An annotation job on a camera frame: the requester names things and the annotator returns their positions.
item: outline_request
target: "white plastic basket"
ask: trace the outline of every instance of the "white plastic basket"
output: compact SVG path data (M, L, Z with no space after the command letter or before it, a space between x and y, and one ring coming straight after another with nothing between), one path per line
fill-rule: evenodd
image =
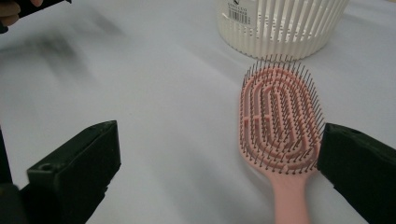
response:
M329 40L348 0L216 0L219 32L254 58L302 59Z

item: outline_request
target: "white surface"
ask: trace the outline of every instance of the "white surface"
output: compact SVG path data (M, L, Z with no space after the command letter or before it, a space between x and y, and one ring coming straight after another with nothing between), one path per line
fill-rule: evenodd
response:
M327 121L392 147L395 12L351 0L329 43L303 60ZM273 223L269 182L238 153L238 95L253 63L219 36L212 0L76 0L20 20L0 36L14 182L23 187L35 162L116 119L122 166L89 223ZM320 174L306 194L313 224L365 223Z

